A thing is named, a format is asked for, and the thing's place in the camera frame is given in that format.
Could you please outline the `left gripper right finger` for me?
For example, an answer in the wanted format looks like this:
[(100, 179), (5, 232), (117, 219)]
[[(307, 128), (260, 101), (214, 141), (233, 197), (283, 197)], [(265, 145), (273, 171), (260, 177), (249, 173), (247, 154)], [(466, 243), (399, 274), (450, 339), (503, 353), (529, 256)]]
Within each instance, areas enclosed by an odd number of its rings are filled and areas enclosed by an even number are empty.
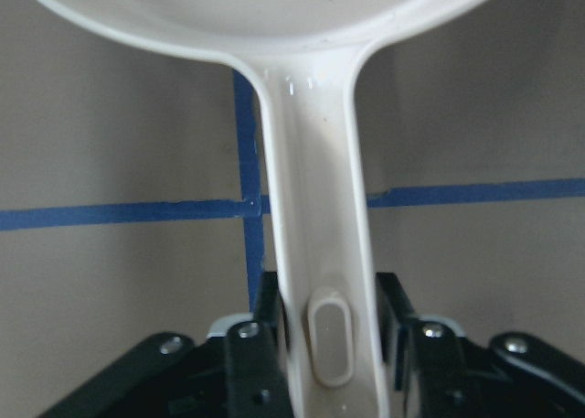
[(583, 362), (519, 331), (479, 346), (453, 320), (417, 314), (394, 273), (377, 273), (375, 282), (382, 356), (399, 416), (583, 416)]

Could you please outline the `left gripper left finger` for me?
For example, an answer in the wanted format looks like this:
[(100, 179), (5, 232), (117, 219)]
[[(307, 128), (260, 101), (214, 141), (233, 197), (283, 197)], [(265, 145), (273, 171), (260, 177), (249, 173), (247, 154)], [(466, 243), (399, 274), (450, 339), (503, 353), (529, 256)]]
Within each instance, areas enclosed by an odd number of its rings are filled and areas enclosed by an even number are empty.
[(280, 293), (263, 273), (249, 319), (230, 320), (203, 344), (151, 335), (83, 382), (45, 417), (290, 417), (279, 363)]

